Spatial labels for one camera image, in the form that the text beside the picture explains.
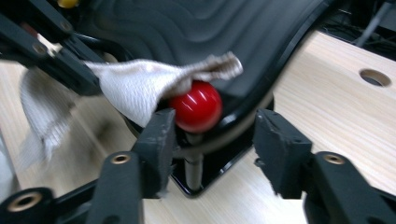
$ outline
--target towel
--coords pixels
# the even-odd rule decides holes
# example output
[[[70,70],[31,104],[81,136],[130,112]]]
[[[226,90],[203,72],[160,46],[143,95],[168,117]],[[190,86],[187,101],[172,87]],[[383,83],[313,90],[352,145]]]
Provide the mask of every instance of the towel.
[[[107,100],[124,115],[145,127],[161,99],[183,94],[193,80],[230,79],[242,74],[242,65],[232,54],[209,56],[185,66],[173,66],[151,60],[126,63],[89,63],[99,77]],[[38,68],[30,69],[21,82],[21,103],[33,137],[46,159],[62,142],[69,130],[71,110],[81,96],[52,79]]]

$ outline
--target shiny red object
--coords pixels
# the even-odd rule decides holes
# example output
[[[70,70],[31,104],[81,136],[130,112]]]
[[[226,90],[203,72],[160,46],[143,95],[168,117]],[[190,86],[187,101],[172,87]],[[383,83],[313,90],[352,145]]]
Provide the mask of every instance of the shiny red object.
[[[219,121],[222,103],[218,91],[207,82],[193,81],[191,90],[170,101],[176,124],[188,133],[203,133]]]

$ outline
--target red ball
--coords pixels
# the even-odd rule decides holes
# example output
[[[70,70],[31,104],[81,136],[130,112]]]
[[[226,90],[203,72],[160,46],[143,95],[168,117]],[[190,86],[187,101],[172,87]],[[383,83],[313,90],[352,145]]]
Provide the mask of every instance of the red ball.
[[[193,81],[191,90],[170,100],[176,110],[176,124],[188,133],[203,133],[219,121],[222,103],[219,93],[207,82]]]

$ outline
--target yellow object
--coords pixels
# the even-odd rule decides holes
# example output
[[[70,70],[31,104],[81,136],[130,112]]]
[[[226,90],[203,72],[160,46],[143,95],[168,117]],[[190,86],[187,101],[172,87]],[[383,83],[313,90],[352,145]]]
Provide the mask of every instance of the yellow object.
[[[72,8],[75,7],[78,3],[78,0],[58,0],[58,6],[64,8]]]

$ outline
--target table surface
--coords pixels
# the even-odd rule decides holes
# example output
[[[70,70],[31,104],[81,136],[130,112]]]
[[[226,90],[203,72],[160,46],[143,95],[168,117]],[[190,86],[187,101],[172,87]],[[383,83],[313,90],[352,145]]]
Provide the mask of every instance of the table surface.
[[[283,72],[276,111],[313,141],[315,152],[348,157],[372,186],[396,194],[395,85],[372,85],[362,69],[396,82],[396,62],[314,33]],[[134,143],[106,99],[87,98],[73,111],[60,149],[50,160],[38,157],[23,147],[30,134],[19,96],[23,71],[0,62],[0,128],[23,189],[47,186],[62,195],[95,179],[106,155]],[[306,223],[302,201],[275,196],[256,158],[251,150],[198,199],[170,181],[162,199],[144,200],[146,223]]]

